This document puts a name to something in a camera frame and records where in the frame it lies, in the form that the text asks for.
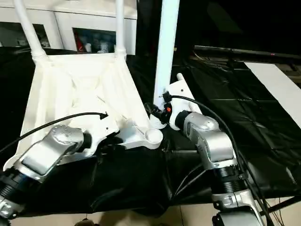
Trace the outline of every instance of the white cabinet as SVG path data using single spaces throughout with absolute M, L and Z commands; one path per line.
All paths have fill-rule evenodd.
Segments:
M 60 32 L 52 11 L 28 9 L 28 16 L 45 46 L 63 48 Z M 26 44 L 26 38 L 14 8 L 0 8 L 0 42 L 2 46 L 20 46 Z
M 91 44 L 92 52 L 114 51 L 116 42 L 115 0 L 23 0 L 29 19 L 42 41 L 51 48 L 79 50 Z M 136 0 L 124 0 L 125 48 L 136 49 Z M 13 0 L 0 0 L 0 43 L 24 44 L 25 36 L 16 15 Z
M 54 7 L 64 47 L 79 50 L 80 45 L 91 44 L 92 52 L 102 45 L 114 51 L 116 42 L 115 0 L 63 0 Z M 136 0 L 124 0 L 125 47 L 134 55 L 136 47 Z

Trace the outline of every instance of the cable connector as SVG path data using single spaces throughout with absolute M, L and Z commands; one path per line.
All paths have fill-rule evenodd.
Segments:
M 164 99 L 165 103 L 169 103 L 172 100 L 172 96 L 167 91 L 166 93 L 163 93 L 163 99 Z

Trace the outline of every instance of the cabinet door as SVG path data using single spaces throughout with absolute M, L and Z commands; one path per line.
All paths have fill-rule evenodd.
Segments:
M 55 12 L 65 49 L 92 52 L 114 52 L 116 18 Z M 136 49 L 137 20 L 125 19 L 125 47 L 128 55 Z
M 54 12 L 28 9 L 27 13 L 44 47 L 63 48 Z M 27 44 L 14 8 L 0 8 L 0 42 L 2 46 Z

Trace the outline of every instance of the metal bar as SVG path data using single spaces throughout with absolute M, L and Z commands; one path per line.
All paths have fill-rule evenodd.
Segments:
M 292 58 L 292 59 L 301 59 L 299 55 L 285 54 L 285 53 L 270 53 L 263 51 L 253 51 L 237 48 L 221 48 L 221 47 L 210 47 L 210 46 L 194 46 L 195 50 L 202 51 L 214 51 L 214 52 L 223 52 L 223 53 L 232 53 L 232 54 L 250 54 L 258 56 L 269 56 L 269 57 L 283 57 L 283 58 Z
M 295 203 L 300 202 L 300 201 L 301 201 L 301 196 L 295 196 L 295 197 L 290 198 L 286 201 L 283 201 L 283 202 L 281 202 L 281 203 L 279 203 L 275 206 L 270 207 L 269 208 L 269 213 L 275 212 L 277 210 L 280 210 L 284 207 L 290 206 L 290 205 L 295 204 Z

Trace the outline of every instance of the black backdrop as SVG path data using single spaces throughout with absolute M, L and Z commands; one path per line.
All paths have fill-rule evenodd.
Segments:
M 152 102 L 155 59 L 128 56 L 127 65 L 142 101 Z M 0 147 L 20 134 L 33 72 L 30 50 L 0 48 Z M 194 97 L 229 125 L 266 197 L 300 195 L 301 130 L 251 71 L 243 63 L 209 66 L 175 58 L 172 81 L 179 72 Z M 177 131 L 163 133 L 157 150 L 114 151 L 101 163 L 98 156 L 58 167 L 24 214 L 130 208 L 159 215 L 170 205 L 210 202 L 210 178 L 199 177 L 203 169 L 195 148 Z M 1 153 L 1 164 L 15 150 Z

